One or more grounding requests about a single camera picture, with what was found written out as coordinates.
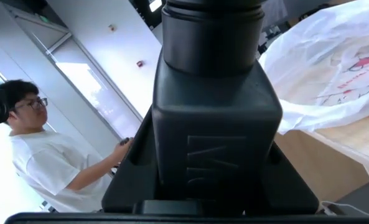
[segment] man's arm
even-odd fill
[[[111,169],[121,162],[128,151],[129,144],[121,146],[120,150],[115,150],[110,156],[101,162],[81,170],[79,174],[68,184],[67,189],[81,190],[82,188],[94,183],[105,174],[111,172]]]
[[[26,172],[53,195],[63,189],[81,190],[111,172],[111,168],[123,160],[129,146],[130,142],[117,145],[110,156],[84,170],[71,166],[61,153],[48,146],[30,158]]]

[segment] black base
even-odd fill
[[[156,148],[151,112],[148,112],[133,146],[120,165],[102,206],[106,213],[145,215],[201,215],[207,217],[315,214],[319,201],[278,146],[271,147],[252,198],[225,201],[166,198],[159,190]]]

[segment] white t-shirt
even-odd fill
[[[112,180],[109,174],[77,192],[66,189],[81,170],[100,162],[100,156],[51,131],[13,136],[11,142],[16,172],[58,212],[101,209]]]

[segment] white cable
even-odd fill
[[[368,215],[369,216],[369,213],[367,213],[367,212],[364,212],[363,210],[361,210],[361,209],[359,209],[359,208],[356,208],[356,207],[354,207],[353,205],[349,205],[349,204],[342,204],[342,203],[335,203],[335,202],[330,202],[330,201],[321,201],[321,207],[323,207],[324,208],[324,210],[326,210],[326,211],[328,211],[328,215],[330,215],[331,213],[331,215],[336,215],[336,214],[334,214],[333,212],[331,212],[330,211],[330,209],[328,208],[328,207],[326,207],[324,204],[325,203],[327,203],[327,204],[332,204],[332,205],[336,205],[336,206],[342,206],[342,207],[350,207],[350,208],[352,208],[352,209],[354,209],[354,210],[356,210],[356,211],[358,211],[358,212],[360,212],[360,213],[362,213],[362,214],[364,214],[364,215]]]

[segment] white plastic bag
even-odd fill
[[[369,116],[369,0],[304,19],[276,39],[259,62],[284,110],[281,134]]]

